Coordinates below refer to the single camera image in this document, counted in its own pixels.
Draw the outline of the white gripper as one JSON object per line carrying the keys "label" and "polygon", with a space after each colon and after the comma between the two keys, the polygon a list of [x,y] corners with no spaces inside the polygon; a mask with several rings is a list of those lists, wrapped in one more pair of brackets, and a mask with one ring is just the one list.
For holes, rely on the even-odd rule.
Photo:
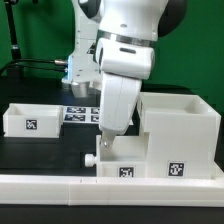
{"label": "white gripper", "polygon": [[105,148],[112,147],[115,135],[126,132],[142,81],[149,78],[154,58],[151,47],[98,40],[96,61],[102,75],[99,128]]}

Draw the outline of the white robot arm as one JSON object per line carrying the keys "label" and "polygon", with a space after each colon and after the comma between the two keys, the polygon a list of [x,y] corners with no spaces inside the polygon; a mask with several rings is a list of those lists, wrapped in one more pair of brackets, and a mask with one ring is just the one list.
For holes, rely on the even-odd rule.
{"label": "white robot arm", "polygon": [[142,82],[155,63],[157,40],[183,20],[187,0],[71,0],[75,49],[62,82],[79,96],[101,91],[101,146],[128,129]]}

